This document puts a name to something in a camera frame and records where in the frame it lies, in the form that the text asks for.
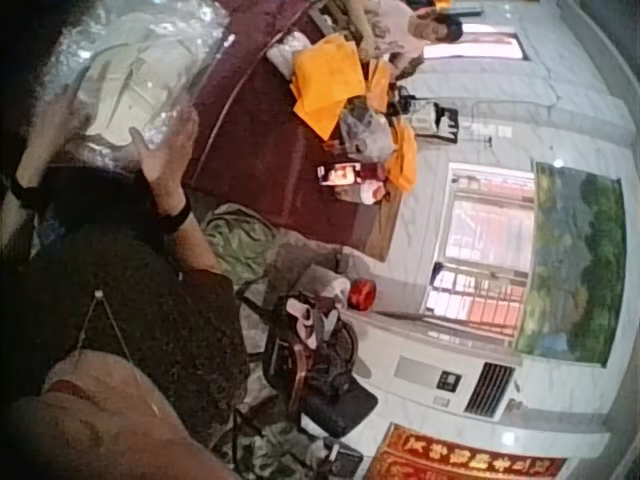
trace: landscape painting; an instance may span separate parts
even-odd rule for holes
[[[534,249],[517,350],[605,366],[624,292],[620,181],[538,163]]]

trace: red banner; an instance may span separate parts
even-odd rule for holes
[[[392,425],[367,472],[369,480],[555,478],[565,458],[527,457],[470,448]]]

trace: air conditioner vent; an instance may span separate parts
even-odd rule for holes
[[[464,409],[465,413],[493,418],[507,391],[513,372],[513,367],[485,362]]]

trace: red cup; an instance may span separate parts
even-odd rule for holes
[[[376,282],[368,278],[358,278],[351,283],[347,304],[350,308],[366,312],[373,306],[377,292]]]

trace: window frame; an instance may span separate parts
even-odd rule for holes
[[[423,52],[422,52],[422,57],[425,60],[447,60],[447,59],[452,59],[452,58],[456,58],[456,59],[487,59],[487,60],[507,60],[507,61],[513,61],[513,62],[529,62],[531,61],[531,57],[529,56],[529,54],[527,53],[527,50],[524,47],[524,43],[522,42],[522,39],[520,38],[520,35],[518,35],[518,32],[516,31],[515,28],[513,27],[505,27],[505,26],[494,26],[494,25],[486,25],[486,24],[480,24],[480,23],[463,23],[463,37],[464,37],[464,33],[469,33],[469,34],[486,34],[486,35],[491,35],[491,34],[501,34],[504,35],[506,37],[510,37],[511,39],[515,40],[516,43],[518,44],[518,48],[520,49],[520,52],[522,53],[522,58],[509,58],[509,57],[503,57],[503,56],[475,56],[475,55],[446,55],[446,56],[442,56],[442,57],[432,57],[432,56],[428,56],[426,54],[427,49],[430,47],[429,45],[427,45]]]
[[[454,330],[461,330],[466,332],[471,332],[484,337],[493,337],[500,339],[504,342],[505,346],[512,346],[515,339],[518,337],[520,329],[522,327],[522,318],[524,316],[524,306],[526,304],[527,295],[529,292],[529,284],[531,281],[531,270],[534,262],[534,253],[532,251],[531,260],[529,269],[527,272],[505,268],[501,266],[495,265],[486,265],[480,262],[474,262],[463,259],[450,258],[446,256],[446,248],[448,244],[449,235],[451,232],[451,224],[453,221],[453,207],[454,203],[457,199],[460,199],[460,191],[462,192],[463,198],[475,198],[482,199],[483,201],[478,203],[485,203],[487,200],[492,202],[490,204],[497,204],[499,206],[511,206],[515,208],[524,208],[526,210],[533,210],[535,215],[535,195],[531,201],[518,201],[516,199],[504,198],[496,195],[482,194],[473,189],[465,189],[455,187],[453,184],[453,178],[457,174],[457,172],[477,172],[478,174],[490,174],[490,175],[504,175],[511,178],[521,178],[523,180],[535,181],[535,176],[531,171],[521,171],[521,170],[509,170],[503,168],[489,167],[489,166],[479,166],[465,163],[450,163],[449,171],[447,176],[447,188],[445,191],[445,208],[443,209],[443,215],[440,222],[440,229],[438,231],[438,239],[436,241],[435,254],[433,258],[433,262],[431,268],[433,270],[433,266],[436,262],[441,262],[445,267],[449,267],[449,271],[456,270],[458,272],[467,271],[469,272],[469,276],[474,276],[476,279],[488,279],[491,278],[491,274],[496,274],[500,279],[506,279],[509,282],[509,285],[515,287],[521,287],[524,289],[523,297],[522,297],[522,308],[519,313],[516,328],[513,332],[513,335],[509,335],[506,333],[498,333],[489,330],[485,330],[480,327],[470,326],[468,323],[465,324],[464,320],[455,320],[449,319],[447,317],[442,317],[435,315],[430,312],[427,308],[427,304],[429,301],[429,295],[433,290],[433,282],[429,280],[429,284],[427,285],[425,295],[420,307],[420,313],[424,316],[425,320],[434,323],[437,325],[441,325],[444,327],[448,327]],[[534,221],[534,229],[533,235],[535,238],[535,221]]]

